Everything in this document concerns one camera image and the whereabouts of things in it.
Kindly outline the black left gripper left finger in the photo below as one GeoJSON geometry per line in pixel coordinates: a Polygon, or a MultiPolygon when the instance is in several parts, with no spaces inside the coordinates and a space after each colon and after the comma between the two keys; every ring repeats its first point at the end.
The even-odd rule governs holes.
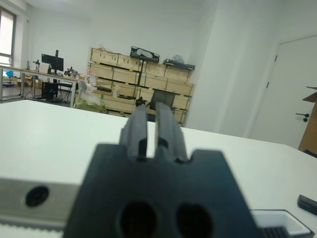
{"type": "Polygon", "coordinates": [[[127,147],[131,158],[146,158],[147,153],[147,109],[137,106],[120,132],[120,144],[127,147]]]}

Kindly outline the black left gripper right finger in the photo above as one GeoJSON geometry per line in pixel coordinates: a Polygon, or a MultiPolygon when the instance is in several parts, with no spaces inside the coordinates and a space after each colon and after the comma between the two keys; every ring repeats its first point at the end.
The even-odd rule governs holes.
{"type": "Polygon", "coordinates": [[[181,127],[175,120],[170,107],[156,103],[156,144],[167,149],[173,161],[187,162],[185,140],[181,127]]]}

